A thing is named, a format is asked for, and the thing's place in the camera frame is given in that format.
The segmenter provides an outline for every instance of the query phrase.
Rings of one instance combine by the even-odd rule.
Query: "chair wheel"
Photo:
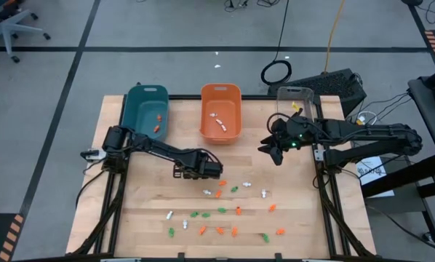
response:
[[[11,57],[12,61],[14,61],[14,63],[19,63],[20,59],[16,56]]]

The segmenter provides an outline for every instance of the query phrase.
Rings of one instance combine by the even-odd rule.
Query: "black cable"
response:
[[[267,84],[268,86],[272,86],[275,84],[282,84],[285,83],[287,81],[289,81],[291,75],[292,75],[292,65],[290,65],[290,63],[286,60],[276,60],[277,59],[277,55],[279,54],[279,49],[281,47],[281,40],[282,40],[282,34],[284,33],[284,27],[285,27],[285,18],[287,17],[287,10],[289,8],[289,1],[287,0],[287,3],[285,4],[285,11],[284,11],[284,20],[282,21],[282,29],[281,29],[281,35],[279,36],[279,43],[277,44],[277,51],[276,51],[276,56],[274,57],[273,61],[270,62],[267,66],[265,66],[265,68],[263,68],[263,70],[261,71],[261,81],[263,81],[263,83]],[[266,80],[266,71],[271,67],[274,66],[276,64],[283,64],[287,67],[287,75],[285,75],[282,79],[278,80],[278,81],[274,81],[274,82],[270,82],[268,80]]]
[[[79,193],[77,194],[77,198],[75,201],[75,208],[77,208],[77,205],[79,204],[79,198],[81,196],[81,193],[83,192],[83,190],[93,181],[95,181],[97,178],[99,178],[103,173],[105,172],[105,170],[101,170],[101,172],[99,174],[97,174],[94,178],[92,178],[90,181],[88,181],[86,184],[84,184],[84,186],[81,187]]]
[[[280,2],[280,0],[274,0],[274,1],[270,1],[270,0],[258,0],[256,2],[256,4],[259,5],[260,7],[273,7],[276,4],[278,4],[279,2]]]
[[[386,117],[388,114],[390,114],[392,111],[394,111],[395,108],[398,108],[399,106],[401,106],[401,105],[407,103],[407,102],[410,101],[410,100],[412,100],[412,98],[410,98],[410,99],[407,100],[407,101],[401,102],[400,104],[398,104],[397,106],[395,106],[394,108],[392,108],[389,112],[387,112],[387,114],[385,114],[385,115],[383,115],[381,118],[379,118],[378,121],[380,121],[381,119],[383,119],[384,117]]]
[[[413,234],[412,232],[410,232],[408,229],[406,229],[405,227],[403,227],[402,225],[400,225],[397,221],[395,221],[390,215],[384,213],[383,211],[380,211],[374,207],[371,207],[369,205],[366,205],[366,207],[370,208],[371,210],[376,211],[377,213],[380,213],[384,216],[386,216],[388,219],[390,219],[392,221],[392,223],[394,223],[396,226],[398,226],[403,232],[409,234],[411,237],[415,238],[416,240],[428,245],[429,247],[432,247],[433,249],[435,249],[435,245],[431,244],[430,242],[427,242],[423,239],[421,239],[419,236]]]
[[[426,22],[428,22],[428,23],[430,23],[430,24],[432,24],[432,25],[435,24],[435,19],[434,19],[433,22],[431,22],[431,21],[429,20],[428,14],[429,14],[429,13],[433,13],[433,14],[435,14],[435,11],[431,10],[431,5],[432,5],[434,2],[435,2],[435,0],[431,1],[431,3],[429,3],[429,5],[428,5],[428,8],[426,8],[426,9],[424,9],[424,8],[422,8],[422,7],[420,7],[420,6],[417,6],[418,9],[421,9],[421,10],[425,10],[425,11],[426,11]]]

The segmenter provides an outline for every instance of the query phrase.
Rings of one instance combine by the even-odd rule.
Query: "green toy piece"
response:
[[[269,243],[269,237],[267,234],[263,234],[264,242]]]

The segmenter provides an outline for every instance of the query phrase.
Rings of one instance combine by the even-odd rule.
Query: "teal bin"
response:
[[[130,127],[150,138],[164,141],[167,135],[169,94],[160,85],[138,85],[127,94],[122,125]]]

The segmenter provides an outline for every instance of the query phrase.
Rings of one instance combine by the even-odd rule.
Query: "wooden tabletop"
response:
[[[101,147],[107,129],[119,123],[122,98],[104,97],[93,147]],[[284,162],[278,167],[269,155],[257,150],[260,140],[268,136],[266,119],[276,110],[275,101],[242,101],[243,129],[231,146],[204,143],[199,134],[200,108],[200,100],[171,100],[165,142],[178,148],[210,150],[224,164],[221,179],[228,184],[219,186],[213,179],[173,178],[173,163],[135,153],[129,164],[115,256],[175,258],[184,252],[187,258],[273,258],[274,253],[281,253],[283,258],[329,258],[319,192],[312,186],[315,169],[311,148],[284,153]],[[343,118],[338,97],[322,97],[322,109],[325,118]],[[344,144],[338,148],[348,147]],[[346,169],[356,172],[354,164]],[[99,165],[92,168],[84,183],[99,170]],[[107,177],[96,180],[81,195],[68,252],[78,248],[99,221]],[[245,181],[252,186],[243,187]],[[337,175],[337,181],[346,223],[375,253],[359,181],[345,173]],[[233,186],[239,187],[235,193],[231,193]],[[261,197],[263,188],[268,192],[265,199]],[[222,197],[204,195],[204,189],[221,189]],[[268,211],[271,205],[276,205],[272,213]],[[219,207],[226,208],[227,213],[219,213]],[[241,215],[236,215],[236,207],[242,209]],[[174,215],[167,220],[170,210]],[[211,216],[191,218],[193,211]],[[188,220],[187,229],[183,229],[184,219]],[[332,224],[341,254],[338,228],[333,220]],[[200,236],[202,226],[207,230]],[[168,235],[171,227],[175,230],[173,238]],[[217,233],[216,227],[223,228],[224,235]],[[238,229],[236,237],[231,236],[233,227]],[[279,228],[285,229],[285,235],[276,235]],[[103,250],[107,250],[110,230],[108,225]],[[263,241],[263,233],[269,236],[269,243]]]

